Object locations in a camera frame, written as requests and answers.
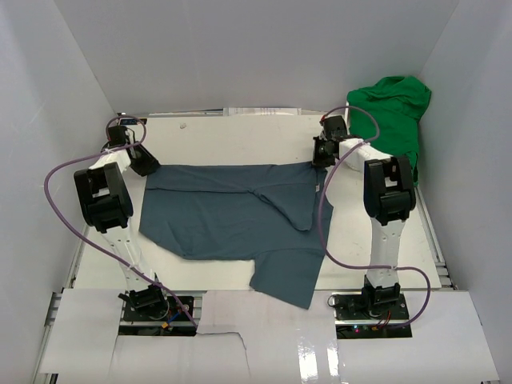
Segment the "blue t shirt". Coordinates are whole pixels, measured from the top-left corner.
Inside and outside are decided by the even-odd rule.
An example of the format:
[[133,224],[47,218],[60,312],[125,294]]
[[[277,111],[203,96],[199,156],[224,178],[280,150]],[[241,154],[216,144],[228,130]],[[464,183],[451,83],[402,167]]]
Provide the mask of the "blue t shirt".
[[161,166],[139,231],[185,260],[251,260],[252,289],[309,309],[334,210],[320,199],[326,176],[308,162]]

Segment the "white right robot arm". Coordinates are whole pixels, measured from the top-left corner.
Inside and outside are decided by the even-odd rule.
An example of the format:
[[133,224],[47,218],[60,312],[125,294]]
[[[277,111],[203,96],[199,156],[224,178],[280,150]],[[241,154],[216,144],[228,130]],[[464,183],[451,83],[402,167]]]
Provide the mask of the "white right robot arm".
[[313,165],[326,168],[337,160],[363,174],[363,203],[371,220],[370,264],[359,295],[338,296],[332,307],[342,318],[390,319],[401,305],[398,254],[403,228],[415,208],[414,184],[406,156],[376,150],[349,133],[343,116],[322,116],[314,138]]

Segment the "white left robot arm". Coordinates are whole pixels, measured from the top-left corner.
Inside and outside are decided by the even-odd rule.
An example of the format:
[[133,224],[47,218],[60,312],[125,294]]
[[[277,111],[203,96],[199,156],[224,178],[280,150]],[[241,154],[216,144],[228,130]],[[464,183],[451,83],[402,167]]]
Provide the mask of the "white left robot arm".
[[135,134],[126,126],[112,126],[107,130],[107,143],[95,164],[74,173],[74,183],[82,215],[88,226],[107,241],[110,252],[121,259],[128,292],[119,297],[138,314],[153,320],[163,319],[169,310],[169,299],[162,290],[137,275],[141,272],[156,281],[156,273],[142,256],[135,240],[131,219],[134,215],[132,200],[123,178],[131,169],[145,177],[155,173],[159,161],[142,145],[127,150],[114,149],[133,145]]

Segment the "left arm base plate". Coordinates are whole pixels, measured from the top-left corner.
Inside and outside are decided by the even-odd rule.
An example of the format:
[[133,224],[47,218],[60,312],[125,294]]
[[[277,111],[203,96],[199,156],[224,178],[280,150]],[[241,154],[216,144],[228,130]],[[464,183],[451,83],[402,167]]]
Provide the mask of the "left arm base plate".
[[140,314],[131,304],[125,303],[118,328],[119,336],[144,337],[193,337],[196,328],[175,299],[167,298],[169,307],[156,317]]

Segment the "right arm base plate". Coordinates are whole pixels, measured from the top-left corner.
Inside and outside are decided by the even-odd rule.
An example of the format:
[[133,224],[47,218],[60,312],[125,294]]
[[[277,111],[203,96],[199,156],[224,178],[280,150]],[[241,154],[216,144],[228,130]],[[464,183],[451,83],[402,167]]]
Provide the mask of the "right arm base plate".
[[335,332],[338,340],[411,338],[410,325],[397,328],[409,320],[409,311],[403,294],[397,303],[383,310],[370,311],[363,304],[361,294],[334,293],[327,299],[334,310]]

